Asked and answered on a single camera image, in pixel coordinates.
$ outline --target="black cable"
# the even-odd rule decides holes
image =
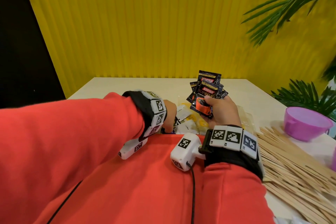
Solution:
[[[194,216],[195,216],[195,175],[193,171],[193,167],[187,162],[187,166],[190,167],[190,171],[192,174],[192,209],[191,209],[191,224],[194,224]]]
[[[47,222],[47,224],[50,224],[50,222],[55,218],[56,214],[61,210],[62,206],[65,204],[65,202],[71,197],[72,193],[75,192],[75,190],[78,188],[79,184],[81,184],[82,181],[80,181],[79,183],[77,183],[77,185],[73,188],[73,190],[70,192],[70,194],[66,197],[66,199],[64,199],[64,201],[61,203],[61,205],[57,208],[57,210],[54,212],[54,214],[52,215],[52,217],[49,219],[49,221]]]

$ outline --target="coffee cup illustration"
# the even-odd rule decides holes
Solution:
[[[205,102],[204,98],[196,99],[196,109],[203,112],[206,115],[209,115],[211,112],[211,106]]]

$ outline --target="white sensor device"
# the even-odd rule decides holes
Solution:
[[[186,133],[170,153],[170,158],[177,168],[188,171],[190,167],[187,162],[192,166],[195,158],[205,159],[205,155],[198,152],[200,146],[202,144],[197,135]]]
[[[139,150],[142,146],[144,146],[148,141],[148,138],[139,142],[139,139],[132,139],[127,141],[121,150],[118,152],[118,155],[122,159],[128,159],[132,156],[137,150]]]

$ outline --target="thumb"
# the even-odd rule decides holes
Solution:
[[[205,102],[209,105],[214,105],[218,99],[214,99],[208,95],[204,96]]]

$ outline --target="red sleeve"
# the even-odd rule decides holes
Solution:
[[[32,223],[143,129],[131,98],[116,93],[0,110],[0,223]]]
[[[274,224],[265,194],[250,171],[227,163],[209,165],[203,174],[201,223]]]

